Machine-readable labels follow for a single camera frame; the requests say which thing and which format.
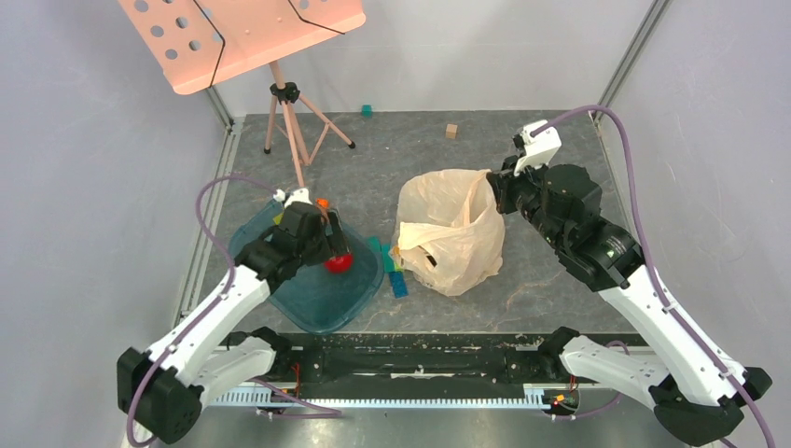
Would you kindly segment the translucent cream plastic bag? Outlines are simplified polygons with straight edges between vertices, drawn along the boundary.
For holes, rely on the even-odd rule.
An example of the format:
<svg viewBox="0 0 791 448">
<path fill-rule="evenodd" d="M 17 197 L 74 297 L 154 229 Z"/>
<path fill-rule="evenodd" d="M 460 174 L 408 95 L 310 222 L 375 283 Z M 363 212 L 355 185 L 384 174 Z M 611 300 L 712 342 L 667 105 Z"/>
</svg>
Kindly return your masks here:
<svg viewBox="0 0 791 448">
<path fill-rule="evenodd" d="M 506 226 L 490 170 L 416 175 L 400 189 L 391 257 L 424 286 L 455 297 L 499 273 Z"/>
</svg>

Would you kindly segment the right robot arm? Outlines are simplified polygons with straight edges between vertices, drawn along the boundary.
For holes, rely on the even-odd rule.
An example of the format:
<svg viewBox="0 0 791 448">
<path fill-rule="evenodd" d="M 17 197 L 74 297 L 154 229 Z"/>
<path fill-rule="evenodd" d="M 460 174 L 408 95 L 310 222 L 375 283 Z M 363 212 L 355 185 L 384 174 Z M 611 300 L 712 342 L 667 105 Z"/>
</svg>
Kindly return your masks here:
<svg viewBox="0 0 791 448">
<path fill-rule="evenodd" d="M 601 346 L 561 327 L 539 346 L 538 366 L 551 381 L 586 378 L 642 403 L 690 446 L 725 439 L 743 408 L 771 387 L 768 374 L 728 357 L 672 298 L 642 247 L 601 215 L 601 187 L 572 164 L 516 171 L 515 157 L 487 174 L 497 210 L 518 213 L 548 243 L 563 268 L 638 331 L 655 359 Z"/>
</svg>

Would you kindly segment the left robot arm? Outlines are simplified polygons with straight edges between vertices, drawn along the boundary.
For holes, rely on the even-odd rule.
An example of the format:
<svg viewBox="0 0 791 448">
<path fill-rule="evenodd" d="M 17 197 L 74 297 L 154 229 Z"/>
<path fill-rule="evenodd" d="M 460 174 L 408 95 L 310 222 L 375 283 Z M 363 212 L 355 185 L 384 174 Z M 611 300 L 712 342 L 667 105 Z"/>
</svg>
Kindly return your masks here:
<svg viewBox="0 0 791 448">
<path fill-rule="evenodd" d="M 118 407 L 127 415 L 130 445 L 180 441 L 206 405 L 236 385 L 263 374 L 284 379 L 293 356 L 272 338 L 253 335 L 223 355 L 213 352 L 244 316 L 301 268 L 349 251 L 337 211 L 303 201 L 288 204 L 278 224 L 232 259 L 211 298 L 146 350 L 130 347 L 118 357 Z"/>
</svg>

